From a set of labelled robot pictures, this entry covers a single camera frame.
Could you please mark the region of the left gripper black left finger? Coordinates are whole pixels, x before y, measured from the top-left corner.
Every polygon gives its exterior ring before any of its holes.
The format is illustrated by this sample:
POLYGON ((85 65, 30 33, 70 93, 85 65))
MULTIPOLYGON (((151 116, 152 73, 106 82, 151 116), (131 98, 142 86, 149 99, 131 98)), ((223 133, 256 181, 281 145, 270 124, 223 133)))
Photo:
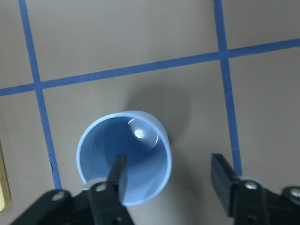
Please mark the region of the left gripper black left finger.
POLYGON ((41 195, 12 224, 14 225, 132 225, 122 201, 127 184, 127 158, 117 155, 105 181, 86 183, 72 196, 66 190, 41 195))

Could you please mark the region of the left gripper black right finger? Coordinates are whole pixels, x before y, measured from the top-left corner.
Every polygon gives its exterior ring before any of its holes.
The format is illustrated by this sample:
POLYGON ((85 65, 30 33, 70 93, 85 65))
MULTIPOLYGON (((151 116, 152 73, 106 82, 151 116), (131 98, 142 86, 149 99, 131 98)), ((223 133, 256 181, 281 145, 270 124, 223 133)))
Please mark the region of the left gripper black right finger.
POLYGON ((285 187, 275 194, 254 179, 237 175, 222 154, 214 153, 210 162, 212 186, 235 225, 298 225, 300 188, 285 187))

